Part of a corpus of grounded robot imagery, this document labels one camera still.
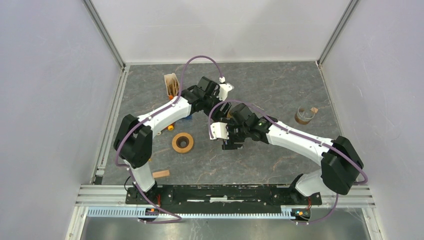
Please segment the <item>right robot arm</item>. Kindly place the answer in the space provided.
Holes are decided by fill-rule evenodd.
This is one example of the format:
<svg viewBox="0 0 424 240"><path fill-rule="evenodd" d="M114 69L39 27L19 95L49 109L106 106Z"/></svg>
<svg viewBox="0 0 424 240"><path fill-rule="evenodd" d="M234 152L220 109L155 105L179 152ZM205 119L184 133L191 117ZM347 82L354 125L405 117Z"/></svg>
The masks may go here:
<svg viewBox="0 0 424 240"><path fill-rule="evenodd" d="M223 141L223 150L242 148L246 139L283 147L296 152L320 169L301 174L289 189L289 199L302 204L309 196L321 191L347 195L364 175L364 164L351 141L344 136L336 139L315 136L291 128L268 115L258 117L244 103L236 105L229 117L215 119L210 125L210 138Z"/></svg>

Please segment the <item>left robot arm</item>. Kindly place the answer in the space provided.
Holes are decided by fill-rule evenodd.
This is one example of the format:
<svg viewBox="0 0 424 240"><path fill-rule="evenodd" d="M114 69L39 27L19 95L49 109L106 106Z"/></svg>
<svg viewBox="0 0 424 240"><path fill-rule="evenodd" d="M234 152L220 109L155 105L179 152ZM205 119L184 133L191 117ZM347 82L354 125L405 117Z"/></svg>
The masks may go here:
<svg viewBox="0 0 424 240"><path fill-rule="evenodd" d="M121 166L128 168L134 179L140 200L151 204L157 198L156 181L149 165L157 133L197 112L211 115L213 120L225 117L230 104L218 104L226 100L233 89L229 83L217 83L202 77L198 84L182 90L180 96L158 109L140 116L128 114L122 119L113 147L116 158L124 161Z"/></svg>

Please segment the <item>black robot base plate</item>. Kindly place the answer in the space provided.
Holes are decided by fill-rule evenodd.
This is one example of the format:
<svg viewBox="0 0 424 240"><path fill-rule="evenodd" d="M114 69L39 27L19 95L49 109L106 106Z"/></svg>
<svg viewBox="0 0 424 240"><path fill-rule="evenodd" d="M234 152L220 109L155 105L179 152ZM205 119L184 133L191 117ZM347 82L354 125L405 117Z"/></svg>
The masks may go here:
<svg viewBox="0 0 424 240"><path fill-rule="evenodd" d="M163 184L145 194L127 190L127 205L149 201L174 214L276 214L282 206L321 205L318 192L303 196L293 186L278 184Z"/></svg>

